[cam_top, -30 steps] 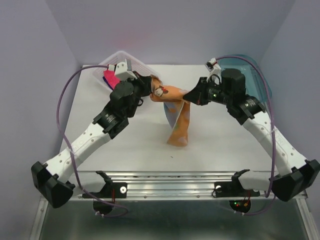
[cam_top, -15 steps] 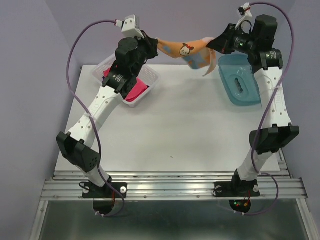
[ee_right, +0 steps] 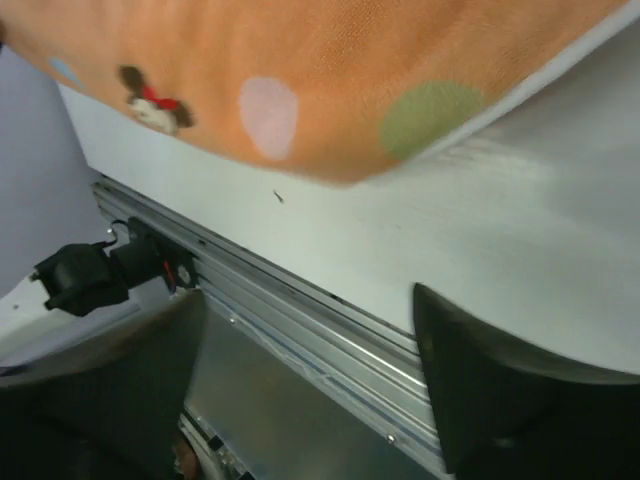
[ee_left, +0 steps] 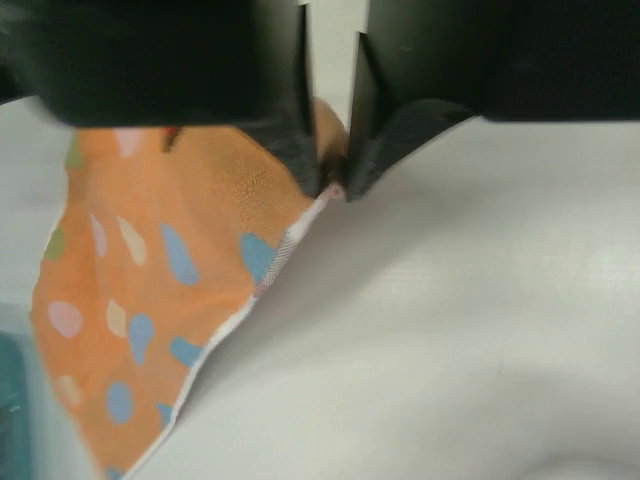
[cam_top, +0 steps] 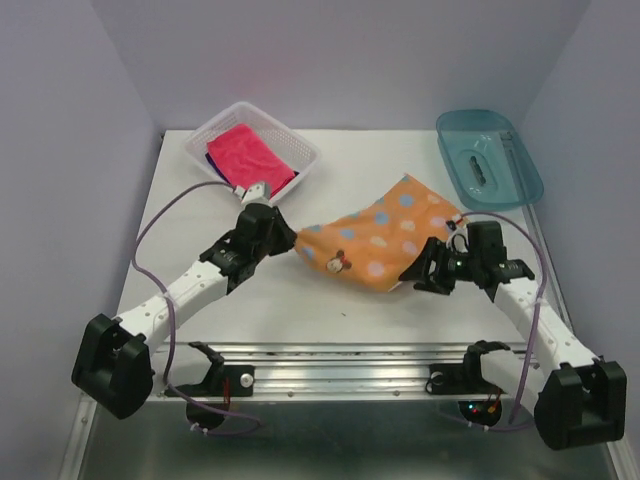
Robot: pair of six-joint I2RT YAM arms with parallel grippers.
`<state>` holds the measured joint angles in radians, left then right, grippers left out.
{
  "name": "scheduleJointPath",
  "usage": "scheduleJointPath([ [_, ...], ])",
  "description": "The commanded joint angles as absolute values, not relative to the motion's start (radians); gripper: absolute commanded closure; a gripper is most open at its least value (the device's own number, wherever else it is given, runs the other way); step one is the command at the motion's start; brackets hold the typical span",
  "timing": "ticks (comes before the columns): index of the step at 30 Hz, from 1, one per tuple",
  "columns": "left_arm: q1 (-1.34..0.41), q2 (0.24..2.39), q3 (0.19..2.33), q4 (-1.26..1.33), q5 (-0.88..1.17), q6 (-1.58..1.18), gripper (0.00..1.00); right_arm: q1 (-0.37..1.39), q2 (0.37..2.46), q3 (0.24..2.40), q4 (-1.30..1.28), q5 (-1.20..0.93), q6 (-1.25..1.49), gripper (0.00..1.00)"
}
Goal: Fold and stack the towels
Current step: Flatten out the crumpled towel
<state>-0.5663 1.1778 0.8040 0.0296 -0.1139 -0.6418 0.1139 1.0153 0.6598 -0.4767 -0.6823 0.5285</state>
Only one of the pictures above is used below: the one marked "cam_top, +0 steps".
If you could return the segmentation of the orange patterned towel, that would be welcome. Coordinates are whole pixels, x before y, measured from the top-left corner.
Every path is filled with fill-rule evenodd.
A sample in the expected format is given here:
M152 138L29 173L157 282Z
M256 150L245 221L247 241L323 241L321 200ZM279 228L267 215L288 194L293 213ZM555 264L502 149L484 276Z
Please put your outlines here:
M369 207L300 230L294 249L312 269L386 293L418 259L431 237L449 237L460 211L410 175Z

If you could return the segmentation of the pink towel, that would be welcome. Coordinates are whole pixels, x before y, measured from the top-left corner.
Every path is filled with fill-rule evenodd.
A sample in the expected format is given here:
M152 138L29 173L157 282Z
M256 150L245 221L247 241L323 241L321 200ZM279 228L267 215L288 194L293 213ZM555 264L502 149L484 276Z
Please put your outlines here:
M294 179L294 170L246 124L236 125L208 142L207 153L232 187L247 188L264 181L274 196Z

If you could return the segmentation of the purple towel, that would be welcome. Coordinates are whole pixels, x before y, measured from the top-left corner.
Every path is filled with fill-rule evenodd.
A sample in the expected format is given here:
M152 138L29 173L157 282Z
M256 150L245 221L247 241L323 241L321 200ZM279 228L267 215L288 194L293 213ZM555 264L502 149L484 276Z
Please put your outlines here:
M207 163L209 164L209 166L210 166L210 167L211 167L211 168L216 172L216 174L217 174L217 175L218 175L218 176L219 176L223 181L225 181L226 183L230 184L230 182L229 182L229 180L227 179L227 177L226 177L226 176L223 174L223 172L222 172L222 171L217 167L217 165L215 164L215 162L214 162L213 158L212 158L208 153L206 153L206 154L205 154L205 159L206 159ZM298 175L300 175L300 172L299 172L299 171L295 171L295 170L294 170L294 171L293 171L293 173L294 173L294 176L293 176L292 178L295 178L295 177L297 177Z

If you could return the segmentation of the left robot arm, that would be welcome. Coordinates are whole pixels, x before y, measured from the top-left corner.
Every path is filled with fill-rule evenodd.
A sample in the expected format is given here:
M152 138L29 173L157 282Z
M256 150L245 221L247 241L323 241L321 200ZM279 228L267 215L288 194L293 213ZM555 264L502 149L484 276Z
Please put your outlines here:
M152 393L151 358L163 342L251 278L264 258L292 250L296 239L277 207L244 207L235 228L166 289L114 318L99 314L88 322L72 383L116 418L130 417Z

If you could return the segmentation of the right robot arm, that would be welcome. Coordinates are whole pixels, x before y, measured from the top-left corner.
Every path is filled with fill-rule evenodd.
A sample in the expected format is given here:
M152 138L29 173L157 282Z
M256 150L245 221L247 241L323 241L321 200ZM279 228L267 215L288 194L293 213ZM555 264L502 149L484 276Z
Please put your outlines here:
M596 355L545 301L537 280L520 259L511 259L496 220L446 223L452 238L427 240L401 274L419 291L449 295L457 283L476 285L526 342L518 356L506 343L480 340L458 364L432 371L433 395L510 395L511 414L526 410L545 445L553 450L620 440L625 433L627 376L616 361ZM462 249L455 245L462 236Z

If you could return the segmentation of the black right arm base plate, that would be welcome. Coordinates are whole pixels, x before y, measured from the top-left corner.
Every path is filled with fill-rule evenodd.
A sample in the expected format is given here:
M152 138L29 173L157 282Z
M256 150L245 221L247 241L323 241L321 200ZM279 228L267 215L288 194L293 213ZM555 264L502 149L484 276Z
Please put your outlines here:
M431 395L494 395L500 389L484 380L479 373L470 372L462 363L434 363L429 365L425 391Z

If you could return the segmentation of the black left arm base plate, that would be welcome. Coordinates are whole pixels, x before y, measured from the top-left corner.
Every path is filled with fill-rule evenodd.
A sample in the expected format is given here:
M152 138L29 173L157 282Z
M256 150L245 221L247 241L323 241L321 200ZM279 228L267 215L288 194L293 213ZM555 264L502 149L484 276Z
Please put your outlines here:
M194 398L247 398L254 393L255 367L250 364L211 365L200 380L181 380L174 386Z

